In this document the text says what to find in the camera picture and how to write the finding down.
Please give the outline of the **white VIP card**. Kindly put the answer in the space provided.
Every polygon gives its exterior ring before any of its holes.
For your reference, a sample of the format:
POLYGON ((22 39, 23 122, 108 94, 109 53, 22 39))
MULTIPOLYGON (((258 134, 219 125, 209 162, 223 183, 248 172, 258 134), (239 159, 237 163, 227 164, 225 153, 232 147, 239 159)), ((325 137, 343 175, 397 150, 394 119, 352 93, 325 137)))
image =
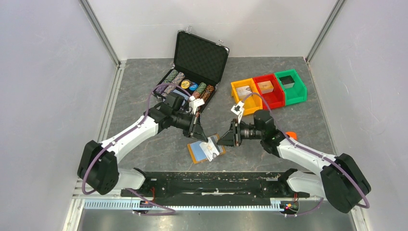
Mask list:
POLYGON ((210 136, 208 137, 208 142, 202 142, 199 144, 208 161, 213 161, 223 153, 223 149, 221 146, 217 145, 217 141, 218 136, 210 136))

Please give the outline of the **orange leather card holder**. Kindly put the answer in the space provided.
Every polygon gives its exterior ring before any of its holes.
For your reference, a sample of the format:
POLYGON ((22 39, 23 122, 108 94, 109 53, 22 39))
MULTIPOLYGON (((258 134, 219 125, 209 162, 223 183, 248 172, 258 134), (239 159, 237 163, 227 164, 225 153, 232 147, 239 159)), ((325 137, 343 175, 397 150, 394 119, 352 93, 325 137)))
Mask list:
MULTIPOLYGON (((202 149, 200 148, 199 144, 202 143, 202 141, 195 141, 193 143, 189 143, 187 145, 188 151, 190 153, 190 156, 192 158, 192 161, 194 164, 198 164, 204 161, 208 161, 208 159, 206 158, 206 156, 204 155, 202 149)), ((220 155, 223 155, 226 153, 225 147, 221 146, 223 149, 223 153, 220 155)))

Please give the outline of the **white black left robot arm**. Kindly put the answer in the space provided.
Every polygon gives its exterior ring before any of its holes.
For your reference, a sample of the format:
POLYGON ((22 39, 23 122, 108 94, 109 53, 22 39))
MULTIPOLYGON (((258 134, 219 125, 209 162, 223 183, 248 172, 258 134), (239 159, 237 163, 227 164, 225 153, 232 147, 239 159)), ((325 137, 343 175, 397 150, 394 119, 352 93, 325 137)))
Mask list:
POLYGON ((141 170, 126 170, 119 162, 145 140, 163 130, 174 127, 185 137, 207 142, 208 138, 200 122, 199 107, 203 99, 188 99, 171 93, 155 106, 148 108, 131 126, 102 142, 89 141, 78 166, 77 175, 82 179, 82 192, 105 195, 113 189, 131 188, 139 196, 151 191, 151 183, 141 170))

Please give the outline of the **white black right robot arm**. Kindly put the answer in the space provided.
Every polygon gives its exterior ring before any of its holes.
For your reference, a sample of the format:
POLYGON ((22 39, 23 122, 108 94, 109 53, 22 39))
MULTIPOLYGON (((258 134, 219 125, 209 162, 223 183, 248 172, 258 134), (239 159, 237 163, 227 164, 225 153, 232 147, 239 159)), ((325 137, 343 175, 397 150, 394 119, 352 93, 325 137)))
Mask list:
POLYGON ((269 111, 256 111, 252 124, 233 119, 229 130, 217 143, 240 146, 243 140, 259 140, 267 153, 290 160, 308 170, 304 173, 291 168, 284 172, 278 179, 281 195, 315 195, 326 199, 342 213, 350 212, 355 206, 370 207, 367 194, 371 192, 371 186, 350 155, 327 154, 301 144, 276 127, 269 111))

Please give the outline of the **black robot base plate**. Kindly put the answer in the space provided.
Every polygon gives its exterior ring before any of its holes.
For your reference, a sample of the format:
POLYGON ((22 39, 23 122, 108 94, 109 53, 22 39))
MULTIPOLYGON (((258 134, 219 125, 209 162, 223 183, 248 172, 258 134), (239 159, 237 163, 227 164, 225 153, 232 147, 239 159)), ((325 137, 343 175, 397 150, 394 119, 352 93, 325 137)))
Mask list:
POLYGON ((295 193, 281 172, 146 172, 136 192, 159 205, 269 205, 271 198, 308 198, 295 193))

